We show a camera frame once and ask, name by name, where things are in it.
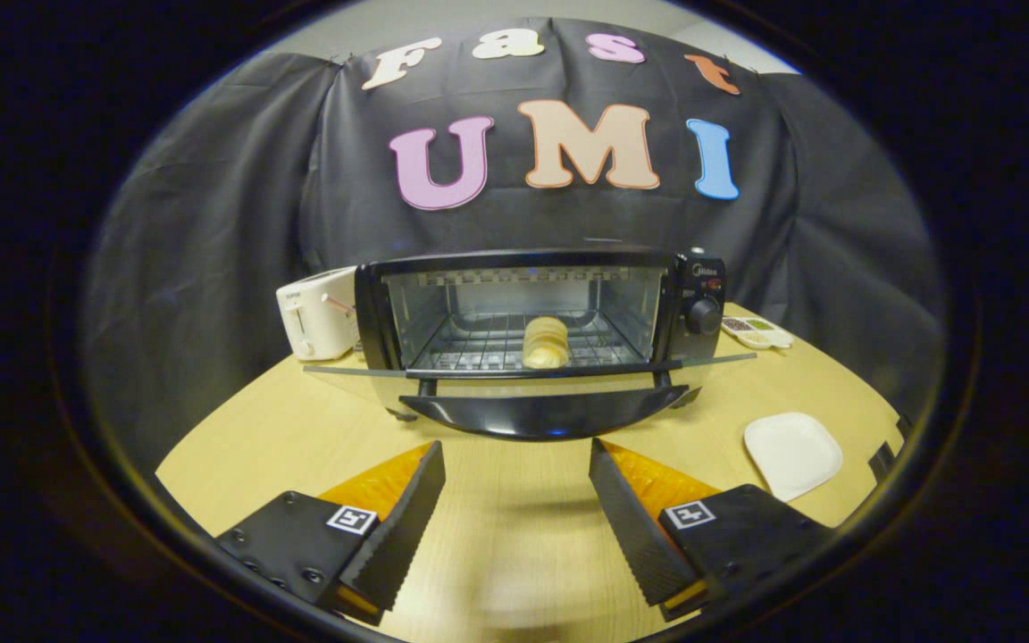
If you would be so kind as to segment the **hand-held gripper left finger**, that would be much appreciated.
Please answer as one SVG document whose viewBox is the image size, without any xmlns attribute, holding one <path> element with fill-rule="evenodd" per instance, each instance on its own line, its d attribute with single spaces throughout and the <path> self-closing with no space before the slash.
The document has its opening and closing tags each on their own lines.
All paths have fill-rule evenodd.
<svg viewBox="0 0 1029 643">
<path fill-rule="evenodd" d="M 318 496 L 281 492 L 217 545 L 303 602 L 379 626 L 439 501 L 442 451 L 439 440 L 414 446 Z"/>
</svg>

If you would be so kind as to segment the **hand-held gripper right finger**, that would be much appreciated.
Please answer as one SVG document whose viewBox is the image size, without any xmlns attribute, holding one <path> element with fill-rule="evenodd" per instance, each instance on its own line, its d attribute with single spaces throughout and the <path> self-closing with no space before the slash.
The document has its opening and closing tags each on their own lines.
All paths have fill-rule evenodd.
<svg viewBox="0 0 1029 643">
<path fill-rule="evenodd" d="M 833 535 L 759 486 L 716 489 L 599 437 L 589 477 L 634 581 L 667 622 L 746 601 Z"/>
</svg>

